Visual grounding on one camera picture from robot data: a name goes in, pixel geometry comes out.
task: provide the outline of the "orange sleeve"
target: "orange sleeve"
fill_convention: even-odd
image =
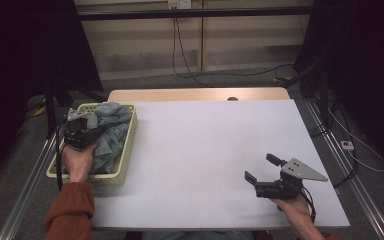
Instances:
[[[323,233],[323,237],[326,240],[340,240],[339,236],[336,233]]]
[[[45,217],[46,239],[92,239],[89,219],[95,211],[89,183],[66,183]]]

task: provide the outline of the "human hand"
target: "human hand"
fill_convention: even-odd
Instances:
[[[70,174],[70,182],[86,182],[93,162],[93,151],[98,147],[99,141],[85,149],[77,150],[67,145],[62,152],[62,163]]]
[[[301,195],[293,200],[270,200],[282,209],[292,230],[300,239],[325,239],[314,226],[308,204]]]

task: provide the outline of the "gray cloth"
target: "gray cloth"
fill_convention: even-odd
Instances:
[[[132,117],[129,107],[109,102],[99,104],[89,117],[88,129],[103,128],[100,143],[93,153],[93,164],[90,173],[111,173],[114,158],[123,150],[126,141],[128,123]]]

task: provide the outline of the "metal frame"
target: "metal frame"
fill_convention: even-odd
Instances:
[[[156,18],[198,18],[198,17],[244,17],[244,16],[282,16],[321,14],[338,10],[335,7],[270,7],[270,8],[237,8],[237,9],[180,9],[180,10],[150,10],[126,12],[79,12],[65,13],[28,13],[18,12],[26,17],[53,18],[55,20],[78,19],[80,21],[126,20],[126,19],[156,19]]]
[[[126,20],[126,19],[156,19],[156,18],[198,18],[198,17],[241,17],[241,16],[281,16],[322,14],[326,11],[338,10],[335,7],[273,7],[256,9],[193,9],[193,10],[155,10],[134,12],[79,12],[78,14],[64,13],[29,13],[18,9],[17,13],[28,18],[50,18],[55,21],[78,19],[80,21]],[[13,239],[21,224],[23,216],[30,204],[33,193],[39,183],[39,177],[45,172],[52,149],[55,145],[55,134],[45,142],[44,148],[37,159],[22,192],[5,221],[0,239]]]
[[[320,111],[317,108],[316,103],[311,102],[310,100],[306,100],[306,103],[311,115],[314,118],[314,121],[317,125],[321,126],[320,130],[324,131],[325,129],[323,127],[322,120],[319,118]],[[342,150],[341,145],[338,143],[331,131],[324,133],[323,137],[328,147],[332,151],[332,154],[339,167],[341,168],[344,176],[347,176],[352,169],[352,161],[348,159],[347,155]],[[373,201],[358,176],[354,176],[352,179],[350,179],[349,184],[361,207],[366,213],[367,218],[372,224],[373,229],[376,231],[379,239],[384,239],[384,216],[379,207]]]

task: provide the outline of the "white table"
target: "white table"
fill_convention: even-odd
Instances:
[[[129,91],[124,93],[112,93],[109,101],[126,103]],[[271,201],[255,196],[244,171],[259,181],[278,180],[280,168],[265,160],[272,153],[285,160],[298,158],[327,176],[293,100],[165,100],[133,101],[138,129],[126,181],[121,188],[95,189],[94,228],[287,227]],[[317,226],[349,226],[330,182],[304,180],[304,185],[314,198]]]

